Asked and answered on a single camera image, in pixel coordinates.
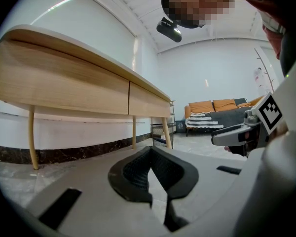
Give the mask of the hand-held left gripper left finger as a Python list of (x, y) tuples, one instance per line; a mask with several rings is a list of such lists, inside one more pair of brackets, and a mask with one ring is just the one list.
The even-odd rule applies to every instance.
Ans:
[(58, 232), (71, 237), (161, 237), (168, 230), (148, 203), (128, 202), (109, 184), (108, 172), (118, 161), (137, 150), (117, 151), (77, 167), (45, 187), (26, 209), (39, 217), (68, 188), (81, 195), (66, 215)]

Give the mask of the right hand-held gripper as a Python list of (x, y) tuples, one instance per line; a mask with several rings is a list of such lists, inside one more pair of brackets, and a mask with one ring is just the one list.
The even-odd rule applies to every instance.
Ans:
[(228, 146), (232, 154), (247, 158), (252, 150), (263, 148), (270, 142), (282, 120), (282, 112), (272, 93), (268, 93), (245, 112), (244, 124), (214, 131), (211, 142), (216, 146)]

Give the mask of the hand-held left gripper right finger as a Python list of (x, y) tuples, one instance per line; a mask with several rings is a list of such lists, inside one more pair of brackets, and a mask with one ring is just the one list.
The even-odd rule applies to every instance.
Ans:
[(218, 170), (219, 166), (243, 168), (244, 160), (216, 158), (171, 150), (162, 151), (188, 162), (197, 169), (197, 183), (184, 198), (172, 200), (176, 216), (188, 221), (182, 232), (232, 232), (243, 202), (232, 191), (237, 175)]

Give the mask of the wooden drawer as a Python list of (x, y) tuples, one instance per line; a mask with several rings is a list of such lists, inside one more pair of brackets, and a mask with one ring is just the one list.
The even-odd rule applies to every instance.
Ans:
[(129, 115), (169, 118), (170, 103), (131, 82), (129, 85)]

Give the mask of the person's right forearm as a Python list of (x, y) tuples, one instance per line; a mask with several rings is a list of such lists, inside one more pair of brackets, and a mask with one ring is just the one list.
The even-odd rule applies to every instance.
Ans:
[(277, 128), (274, 130), (274, 139), (280, 136), (283, 136), (288, 132), (288, 127), (285, 121), (282, 121)]

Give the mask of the wooden coffee table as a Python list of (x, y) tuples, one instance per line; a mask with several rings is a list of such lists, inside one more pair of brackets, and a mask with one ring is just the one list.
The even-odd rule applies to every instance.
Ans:
[(171, 101), (136, 72), (64, 34), (17, 25), (0, 39), (0, 100), (29, 112), (28, 142), (34, 169), (38, 169), (36, 113), (97, 119), (148, 118), (129, 115), (131, 82)]

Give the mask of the black white fringed blanket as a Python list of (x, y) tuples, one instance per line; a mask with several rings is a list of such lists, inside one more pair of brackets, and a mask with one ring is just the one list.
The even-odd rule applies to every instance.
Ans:
[(185, 119), (185, 126), (187, 129), (217, 130), (238, 125), (244, 121), (245, 112), (251, 108), (252, 106), (219, 112), (191, 113)]

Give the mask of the orange sofa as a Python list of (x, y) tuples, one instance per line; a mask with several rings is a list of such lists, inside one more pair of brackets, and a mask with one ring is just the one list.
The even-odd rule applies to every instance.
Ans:
[[(239, 99), (222, 99), (222, 100), (208, 100), (201, 102), (189, 103), (185, 106), (185, 119), (190, 116), (191, 113), (210, 113), (233, 110), (240, 107), (254, 106), (262, 97), (258, 97), (254, 100), (247, 101), (245, 98)], [(216, 130), (211, 129), (186, 129), (186, 134), (191, 131), (200, 132), (212, 132)]]

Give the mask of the brown wooden shelf rack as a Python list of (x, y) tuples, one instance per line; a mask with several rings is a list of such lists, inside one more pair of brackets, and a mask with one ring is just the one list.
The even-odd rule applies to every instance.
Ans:
[(171, 116), (171, 121), (172, 121), (173, 124), (176, 123), (174, 103), (175, 103), (175, 100), (170, 101), (170, 116)]

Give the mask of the white hanging garment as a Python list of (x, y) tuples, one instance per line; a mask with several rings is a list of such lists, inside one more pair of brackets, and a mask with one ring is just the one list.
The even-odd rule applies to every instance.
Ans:
[(254, 70), (254, 79), (258, 88), (259, 96), (266, 95), (269, 90), (260, 67)]

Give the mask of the wooden coat rack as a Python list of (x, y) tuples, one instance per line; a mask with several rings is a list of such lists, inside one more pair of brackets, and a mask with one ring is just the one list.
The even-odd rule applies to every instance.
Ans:
[(256, 54), (257, 61), (257, 63), (255, 64), (255, 69), (257, 69), (258, 67), (261, 68), (269, 92), (274, 93), (274, 91), (279, 86), (279, 81), (272, 67), (272, 64), (269, 62), (267, 56), (260, 47), (255, 47), (254, 51)]

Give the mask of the person's red shirt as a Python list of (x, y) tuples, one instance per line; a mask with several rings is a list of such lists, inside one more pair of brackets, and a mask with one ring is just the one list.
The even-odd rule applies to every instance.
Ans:
[(281, 6), (275, 0), (245, 0), (255, 7), (262, 20), (262, 29), (279, 59), (281, 42), (287, 31), (288, 22)]

